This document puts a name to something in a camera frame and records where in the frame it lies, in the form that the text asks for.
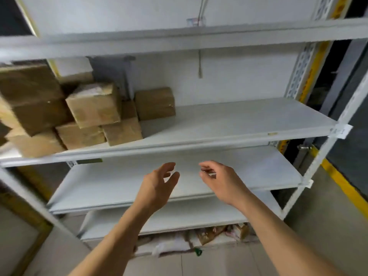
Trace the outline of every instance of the bottom shelf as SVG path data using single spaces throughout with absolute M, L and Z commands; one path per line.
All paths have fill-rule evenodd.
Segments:
M 270 191 L 258 191 L 254 194 L 276 215 L 281 215 L 281 208 Z M 80 239 L 86 241 L 103 238 L 119 221 L 127 208 L 90 211 L 80 228 Z M 153 214 L 143 226 L 140 235 L 236 224 L 246 221 L 247 219 L 242 213 L 232 206 L 224 204 L 217 197 L 176 201 L 169 202 Z

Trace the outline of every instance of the person's right hand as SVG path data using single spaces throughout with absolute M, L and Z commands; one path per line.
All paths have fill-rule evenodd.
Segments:
M 200 163 L 200 170 L 201 179 L 215 195 L 226 204 L 239 209 L 250 191 L 234 169 L 215 161 L 206 161 Z

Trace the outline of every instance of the white back panel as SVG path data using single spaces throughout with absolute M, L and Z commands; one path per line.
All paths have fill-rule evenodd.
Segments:
M 22 0 L 40 35 L 187 26 L 201 0 Z M 206 25 L 310 20 L 318 0 L 208 0 Z
M 132 64 L 135 90 L 169 86 L 177 106 L 283 97 L 300 44 L 139 55 Z

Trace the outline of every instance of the empty shelf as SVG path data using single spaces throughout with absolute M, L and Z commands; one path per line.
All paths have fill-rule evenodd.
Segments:
M 60 214 L 131 205 L 143 176 L 165 162 L 176 162 L 181 174 L 171 201 L 212 196 L 198 175 L 198 163 L 205 160 L 233 167 L 251 190 L 291 188 L 302 182 L 300 173 L 272 146 L 108 158 L 72 167 L 48 207 Z
M 270 191 L 254 193 L 276 215 L 281 215 L 282 211 Z M 89 212 L 80 229 L 81 240 L 103 238 L 119 221 L 126 209 L 115 208 Z M 172 232 L 246 221 L 242 213 L 224 204 L 217 197 L 169 202 L 148 219 L 140 234 Z
M 0 148 L 2 167 L 168 152 L 231 144 L 329 135 L 337 122 L 292 99 L 179 106 L 176 116 L 141 122 L 144 139 L 107 143 L 28 159 L 11 144 Z

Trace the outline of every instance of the cardboard box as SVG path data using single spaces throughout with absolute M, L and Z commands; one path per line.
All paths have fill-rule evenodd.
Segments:
M 71 116 L 59 83 L 47 65 L 0 68 L 0 119 L 10 128 L 34 135 Z
M 142 130 L 133 101 L 122 102 L 122 120 L 102 126 L 110 146 L 143 139 Z
M 175 100 L 168 87 L 137 91 L 135 102 L 141 121 L 175 116 Z
M 116 87 L 111 83 L 81 85 L 66 102 L 81 129 L 121 120 L 122 103 Z
M 80 129 L 76 122 L 70 122 L 55 129 L 68 150 L 106 142 L 104 132 L 98 126 Z
M 29 136 L 23 129 L 17 128 L 11 130 L 5 138 L 27 158 L 43 157 L 65 151 L 59 137 L 51 129 Z

